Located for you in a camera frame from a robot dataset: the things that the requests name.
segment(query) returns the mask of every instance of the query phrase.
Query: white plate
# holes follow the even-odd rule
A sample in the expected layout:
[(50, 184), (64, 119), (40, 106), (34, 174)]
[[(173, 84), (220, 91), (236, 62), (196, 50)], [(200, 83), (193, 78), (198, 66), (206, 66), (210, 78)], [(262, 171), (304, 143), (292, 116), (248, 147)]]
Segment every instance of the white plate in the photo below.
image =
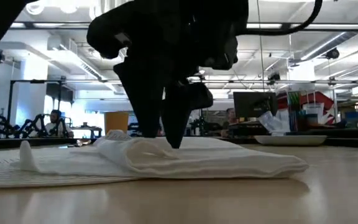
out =
[(269, 146), (318, 146), (327, 136), (255, 136), (256, 140)]

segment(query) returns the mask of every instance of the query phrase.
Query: workstation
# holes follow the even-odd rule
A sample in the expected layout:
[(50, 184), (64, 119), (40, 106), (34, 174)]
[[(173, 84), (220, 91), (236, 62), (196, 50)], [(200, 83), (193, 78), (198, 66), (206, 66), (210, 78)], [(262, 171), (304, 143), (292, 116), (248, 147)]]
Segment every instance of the workstation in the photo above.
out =
[(358, 1), (169, 2), (0, 0), (0, 223), (358, 223)]

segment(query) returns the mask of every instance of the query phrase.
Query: computer monitor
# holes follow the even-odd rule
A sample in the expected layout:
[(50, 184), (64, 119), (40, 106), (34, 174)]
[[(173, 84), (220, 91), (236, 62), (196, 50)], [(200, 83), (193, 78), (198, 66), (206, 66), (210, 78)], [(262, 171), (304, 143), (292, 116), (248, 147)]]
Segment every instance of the computer monitor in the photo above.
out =
[(247, 118), (258, 118), (267, 111), (273, 116), (277, 112), (277, 98), (275, 93), (266, 92), (234, 92), (234, 109), (240, 121)]

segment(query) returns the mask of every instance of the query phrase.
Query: ceiling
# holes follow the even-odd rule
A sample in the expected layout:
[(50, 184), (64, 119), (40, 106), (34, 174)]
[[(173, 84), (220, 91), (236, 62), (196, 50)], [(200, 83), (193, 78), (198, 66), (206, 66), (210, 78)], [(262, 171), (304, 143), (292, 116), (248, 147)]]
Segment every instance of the ceiling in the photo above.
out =
[[(59, 7), (46, 7), (39, 15), (30, 15), (25, 9), (17, 18), (17, 21), (27, 21), (29, 16), (33, 21), (39, 22), (90, 22), (89, 3), (78, 0), (80, 6), (74, 13), (62, 12)], [(111, 7), (118, 6), (125, 0), (109, 1)], [(302, 0), (260, 0), (259, 10), (256, 0), (249, 1), (249, 22), (303, 22), (312, 9), (314, 1)], [(324, 1), (322, 10), (315, 22), (323, 23), (358, 23), (358, 1), (340, 0)], [(112, 72), (112, 67), (119, 63), (120, 59), (104, 60), (97, 54), (91, 53), (91, 47), (86, 43), (86, 30), (49, 30), (51, 34), (58, 34), (70, 38), (78, 44), (79, 53), (86, 57), (100, 71)], [(236, 63), (229, 71), (212, 70), (202, 68), (207, 80), (261, 80), (273, 72), (280, 72), (281, 79), (287, 79), (287, 59), (289, 57), (302, 58), (306, 54), (322, 46), (327, 41), (341, 35), (342, 32), (299, 32), (292, 35), (278, 37), (260, 37), (256, 35), (242, 35), (239, 41), (238, 57)], [(330, 76), (337, 80), (358, 80), (358, 34), (345, 40), (337, 46), (340, 57), (334, 60), (315, 58), (313, 60), (315, 79), (327, 80)], [(72, 75), (81, 75), (81, 70), (70, 69)], [(54, 77), (59, 76), (58, 70), (50, 70)], [(337, 85), (338, 90), (346, 90), (353, 85)], [(232, 89), (245, 88), (244, 85), (216, 83), (209, 84), (210, 88)], [(72, 86), (76, 90), (106, 90), (106, 86), (84, 83)], [(262, 85), (252, 85), (252, 88), (260, 89)], [(329, 88), (328, 85), (318, 85), (317, 88)]]

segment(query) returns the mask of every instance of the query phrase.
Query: black cable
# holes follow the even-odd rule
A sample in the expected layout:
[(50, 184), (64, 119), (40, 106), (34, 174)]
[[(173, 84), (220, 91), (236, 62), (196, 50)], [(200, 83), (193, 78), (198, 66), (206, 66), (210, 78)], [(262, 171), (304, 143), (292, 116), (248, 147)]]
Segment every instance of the black cable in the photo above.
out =
[(288, 35), (293, 34), (295, 32), (301, 31), (304, 28), (308, 27), (318, 16), (321, 10), (321, 6), (323, 5), (323, 0), (316, 0), (314, 2), (314, 8), (310, 15), (310, 17), (302, 24), (300, 24), (297, 27), (289, 28), (287, 30), (246, 30), (245, 34), (242, 35), (269, 35), (269, 36), (275, 36), (275, 35)]

